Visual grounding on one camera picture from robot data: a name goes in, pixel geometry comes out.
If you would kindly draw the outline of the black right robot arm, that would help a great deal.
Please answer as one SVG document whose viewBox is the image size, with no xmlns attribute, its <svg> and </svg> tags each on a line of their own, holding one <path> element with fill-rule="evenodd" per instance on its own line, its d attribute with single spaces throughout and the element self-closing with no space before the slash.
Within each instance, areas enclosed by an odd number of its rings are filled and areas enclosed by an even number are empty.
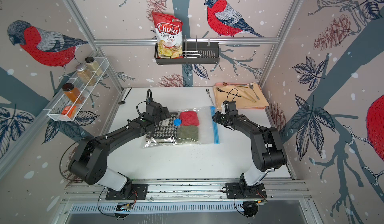
<svg viewBox="0 0 384 224">
<path fill-rule="evenodd" d="M 277 128 L 267 128 L 240 115 L 235 101 L 224 101 L 224 111 L 216 112 L 213 121 L 225 128 L 239 131 L 250 139 L 253 164 L 239 180 L 237 188 L 227 188 L 233 198 L 265 199 L 262 180 L 288 162 L 282 139 Z"/>
</svg>

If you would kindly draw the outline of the red knitted cloth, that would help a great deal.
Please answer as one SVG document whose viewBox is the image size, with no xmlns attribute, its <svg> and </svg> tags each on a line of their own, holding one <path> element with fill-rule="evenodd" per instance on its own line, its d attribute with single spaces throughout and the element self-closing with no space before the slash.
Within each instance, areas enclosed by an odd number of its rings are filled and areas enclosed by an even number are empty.
<svg viewBox="0 0 384 224">
<path fill-rule="evenodd" d="M 198 113 L 195 111 L 186 111 L 181 112 L 179 115 L 181 120 L 181 126 L 199 126 L 200 121 L 198 118 Z"/>
</svg>

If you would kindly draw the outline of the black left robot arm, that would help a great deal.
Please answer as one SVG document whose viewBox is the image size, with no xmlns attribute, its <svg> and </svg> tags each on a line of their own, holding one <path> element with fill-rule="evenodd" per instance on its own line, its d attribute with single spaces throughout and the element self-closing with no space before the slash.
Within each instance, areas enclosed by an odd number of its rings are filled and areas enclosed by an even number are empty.
<svg viewBox="0 0 384 224">
<path fill-rule="evenodd" d="M 104 136 L 79 142 L 68 170 L 89 185 L 107 188 L 119 200 L 131 198 L 135 195 L 132 180 L 108 168 L 108 156 L 122 145 L 155 131 L 161 121 L 170 117 L 167 107 L 156 102 L 147 103 L 146 111 L 126 126 Z"/>
</svg>

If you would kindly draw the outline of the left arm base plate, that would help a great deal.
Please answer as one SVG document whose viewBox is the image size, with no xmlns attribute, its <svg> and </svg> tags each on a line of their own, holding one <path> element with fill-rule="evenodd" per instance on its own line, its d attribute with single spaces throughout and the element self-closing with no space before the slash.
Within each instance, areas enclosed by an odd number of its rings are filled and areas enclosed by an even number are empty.
<svg viewBox="0 0 384 224">
<path fill-rule="evenodd" d="M 148 187 L 148 184 L 127 184 L 121 191 L 108 188 L 106 201 L 145 200 Z"/>
</svg>

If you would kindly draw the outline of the clear vacuum bag blue zipper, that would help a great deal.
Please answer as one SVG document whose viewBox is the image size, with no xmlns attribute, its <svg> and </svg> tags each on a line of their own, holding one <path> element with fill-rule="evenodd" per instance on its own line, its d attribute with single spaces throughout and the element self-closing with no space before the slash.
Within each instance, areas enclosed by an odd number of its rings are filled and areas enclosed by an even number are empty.
<svg viewBox="0 0 384 224">
<path fill-rule="evenodd" d="M 170 117 L 160 121 L 148 132 L 144 148 L 175 145 L 220 144 L 218 125 L 213 121 L 214 106 L 170 111 Z"/>
</svg>

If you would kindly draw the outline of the green knitted cloth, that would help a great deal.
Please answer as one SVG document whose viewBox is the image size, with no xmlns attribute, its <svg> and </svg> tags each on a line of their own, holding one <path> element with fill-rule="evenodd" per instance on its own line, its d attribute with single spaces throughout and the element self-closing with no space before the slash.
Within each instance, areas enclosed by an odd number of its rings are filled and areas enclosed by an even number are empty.
<svg viewBox="0 0 384 224">
<path fill-rule="evenodd" d="M 181 126 L 177 130 L 176 142 L 178 144 L 197 143 L 199 141 L 199 128 L 196 126 Z"/>
</svg>

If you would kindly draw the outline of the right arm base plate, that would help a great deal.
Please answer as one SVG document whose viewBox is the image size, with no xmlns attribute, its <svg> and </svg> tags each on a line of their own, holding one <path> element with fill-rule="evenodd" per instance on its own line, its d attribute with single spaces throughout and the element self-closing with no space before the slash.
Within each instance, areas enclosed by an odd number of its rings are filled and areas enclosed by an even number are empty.
<svg viewBox="0 0 384 224">
<path fill-rule="evenodd" d="M 267 193 L 263 183 L 253 187 L 240 183 L 226 183 L 224 190 L 228 199 L 266 199 Z"/>
</svg>

